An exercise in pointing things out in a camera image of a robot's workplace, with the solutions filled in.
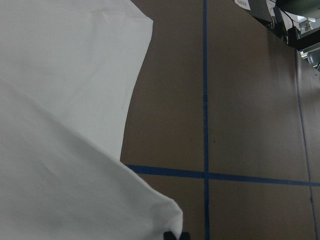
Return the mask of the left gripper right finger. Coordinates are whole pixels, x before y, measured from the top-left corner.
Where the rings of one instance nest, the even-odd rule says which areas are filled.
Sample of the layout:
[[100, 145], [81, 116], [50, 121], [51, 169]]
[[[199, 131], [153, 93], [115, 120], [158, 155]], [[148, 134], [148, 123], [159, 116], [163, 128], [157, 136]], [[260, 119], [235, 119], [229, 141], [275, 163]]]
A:
[[180, 240], [190, 240], [190, 233], [189, 232], [182, 232], [180, 235]]

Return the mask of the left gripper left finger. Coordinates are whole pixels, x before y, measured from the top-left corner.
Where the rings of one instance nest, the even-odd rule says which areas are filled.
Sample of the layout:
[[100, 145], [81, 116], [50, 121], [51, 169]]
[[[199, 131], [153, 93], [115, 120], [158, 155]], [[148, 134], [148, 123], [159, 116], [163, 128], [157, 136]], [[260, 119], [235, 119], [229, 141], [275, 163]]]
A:
[[175, 235], [171, 231], [166, 231], [163, 233], [164, 240], [175, 240]]

